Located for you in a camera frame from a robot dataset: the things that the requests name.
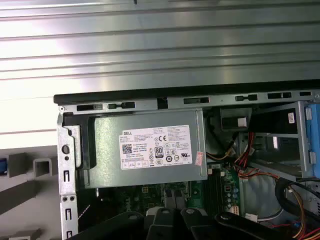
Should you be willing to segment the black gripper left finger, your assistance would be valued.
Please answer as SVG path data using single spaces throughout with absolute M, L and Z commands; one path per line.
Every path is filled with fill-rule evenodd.
M 121 213 L 72 237 L 73 240 L 173 240 L 178 235 L 181 211 L 152 207 L 146 215 Z

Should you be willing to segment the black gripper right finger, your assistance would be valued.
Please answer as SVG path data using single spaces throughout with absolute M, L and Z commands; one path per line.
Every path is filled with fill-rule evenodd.
M 211 218 L 196 208 L 185 208 L 181 215 L 194 240 L 292 240 L 293 237 L 231 212 Z

